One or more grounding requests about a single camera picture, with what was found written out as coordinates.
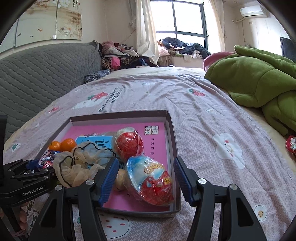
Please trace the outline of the person's left hand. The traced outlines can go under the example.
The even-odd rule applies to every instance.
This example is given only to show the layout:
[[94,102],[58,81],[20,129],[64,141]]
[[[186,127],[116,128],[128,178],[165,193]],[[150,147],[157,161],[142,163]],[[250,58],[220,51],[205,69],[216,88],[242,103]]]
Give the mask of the person's left hand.
[[18,224],[19,224],[21,230],[26,230],[28,228],[26,212],[22,208],[17,207],[15,214],[18,215],[17,220],[18,220]]

